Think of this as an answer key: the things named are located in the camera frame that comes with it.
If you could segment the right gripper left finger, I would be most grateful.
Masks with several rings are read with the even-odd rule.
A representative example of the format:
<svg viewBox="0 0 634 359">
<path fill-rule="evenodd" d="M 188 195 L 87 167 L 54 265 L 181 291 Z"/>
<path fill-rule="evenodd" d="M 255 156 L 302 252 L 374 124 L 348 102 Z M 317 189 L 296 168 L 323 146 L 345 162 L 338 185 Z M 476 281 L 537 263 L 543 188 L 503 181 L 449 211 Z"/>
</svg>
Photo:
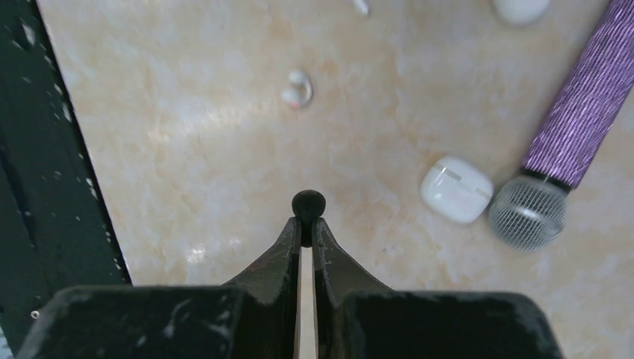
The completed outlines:
<svg viewBox="0 0 634 359">
<path fill-rule="evenodd" d="M 221 285 L 58 292 L 19 358 L 296 358 L 301 223 Z"/>
</svg>

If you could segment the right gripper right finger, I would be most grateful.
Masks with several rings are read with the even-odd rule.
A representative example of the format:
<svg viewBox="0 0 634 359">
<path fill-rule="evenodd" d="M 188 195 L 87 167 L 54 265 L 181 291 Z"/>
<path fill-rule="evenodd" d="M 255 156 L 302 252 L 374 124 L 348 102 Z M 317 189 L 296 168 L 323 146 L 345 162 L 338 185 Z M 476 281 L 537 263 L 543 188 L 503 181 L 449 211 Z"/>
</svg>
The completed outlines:
<svg viewBox="0 0 634 359">
<path fill-rule="evenodd" d="M 398 291 L 311 229 L 320 358 L 562 358 L 550 324 L 515 292 Z"/>
</svg>

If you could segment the white square earbud case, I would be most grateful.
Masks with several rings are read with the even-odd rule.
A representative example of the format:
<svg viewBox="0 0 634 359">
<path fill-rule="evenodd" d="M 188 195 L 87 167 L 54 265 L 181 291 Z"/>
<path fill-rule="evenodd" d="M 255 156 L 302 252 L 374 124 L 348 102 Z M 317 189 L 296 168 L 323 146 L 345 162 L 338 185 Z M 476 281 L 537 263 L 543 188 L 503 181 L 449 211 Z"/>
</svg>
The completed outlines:
<svg viewBox="0 0 634 359">
<path fill-rule="evenodd" d="M 436 161 L 422 179 L 419 193 L 432 210 L 458 224 L 474 222 L 487 208 L 493 181 L 456 156 Z"/>
</svg>

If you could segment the white earbud near black case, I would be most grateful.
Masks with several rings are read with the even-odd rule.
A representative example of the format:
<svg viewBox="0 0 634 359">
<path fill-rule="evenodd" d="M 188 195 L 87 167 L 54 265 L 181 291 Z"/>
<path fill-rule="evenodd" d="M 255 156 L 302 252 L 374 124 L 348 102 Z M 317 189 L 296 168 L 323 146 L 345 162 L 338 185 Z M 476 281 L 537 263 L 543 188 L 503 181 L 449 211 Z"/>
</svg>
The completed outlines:
<svg viewBox="0 0 634 359">
<path fill-rule="evenodd" d="M 357 11 L 363 16 L 368 16 L 370 14 L 370 6 L 367 0 L 351 0 L 351 2 Z"/>
</svg>

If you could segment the white oval earbud case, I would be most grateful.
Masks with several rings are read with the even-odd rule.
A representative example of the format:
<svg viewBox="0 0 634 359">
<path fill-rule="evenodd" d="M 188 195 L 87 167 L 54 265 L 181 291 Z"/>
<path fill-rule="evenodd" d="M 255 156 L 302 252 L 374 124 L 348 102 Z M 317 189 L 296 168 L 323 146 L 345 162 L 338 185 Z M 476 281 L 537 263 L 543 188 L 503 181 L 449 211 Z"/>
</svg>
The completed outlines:
<svg viewBox="0 0 634 359">
<path fill-rule="evenodd" d="M 492 0 L 496 15 L 505 23 L 525 26 L 539 20 L 550 5 L 550 0 Z"/>
</svg>

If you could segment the purple glitter microphone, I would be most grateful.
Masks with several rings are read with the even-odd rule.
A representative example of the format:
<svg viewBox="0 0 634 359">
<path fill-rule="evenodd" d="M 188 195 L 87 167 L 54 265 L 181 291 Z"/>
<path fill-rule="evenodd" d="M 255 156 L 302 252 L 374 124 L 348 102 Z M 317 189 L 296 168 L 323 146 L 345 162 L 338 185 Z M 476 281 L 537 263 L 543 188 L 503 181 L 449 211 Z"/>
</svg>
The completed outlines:
<svg viewBox="0 0 634 359">
<path fill-rule="evenodd" d="M 581 183 L 633 88 L 633 2 L 611 1 L 570 71 L 518 175 L 498 191 L 489 223 L 514 249 L 537 251 L 564 229 Z"/>
</svg>

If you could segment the white earbud centre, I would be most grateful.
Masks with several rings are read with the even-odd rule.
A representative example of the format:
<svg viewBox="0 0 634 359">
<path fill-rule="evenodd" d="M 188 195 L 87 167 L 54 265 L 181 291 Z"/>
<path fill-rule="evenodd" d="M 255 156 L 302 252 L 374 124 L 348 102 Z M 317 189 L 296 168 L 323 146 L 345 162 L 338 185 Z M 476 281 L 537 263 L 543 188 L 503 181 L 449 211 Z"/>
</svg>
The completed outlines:
<svg viewBox="0 0 634 359">
<path fill-rule="evenodd" d="M 293 109 L 309 105 L 313 98 L 313 86 L 307 73 L 301 70 L 290 72 L 289 86 L 281 92 L 282 101 Z"/>
</svg>

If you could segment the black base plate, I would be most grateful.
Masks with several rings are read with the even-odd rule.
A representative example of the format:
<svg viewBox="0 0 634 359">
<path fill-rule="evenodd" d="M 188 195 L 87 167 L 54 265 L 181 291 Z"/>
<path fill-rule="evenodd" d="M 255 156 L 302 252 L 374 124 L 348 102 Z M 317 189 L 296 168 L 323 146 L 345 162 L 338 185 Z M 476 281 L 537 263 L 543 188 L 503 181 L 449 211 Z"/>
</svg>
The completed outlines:
<svg viewBox="0 0 634 359">
<path fill-rule="evenodd" d="M 16 354 L 62 289 L 130 283 L 35 1 L 1 3 L 1 337 Z"/>
</svg>

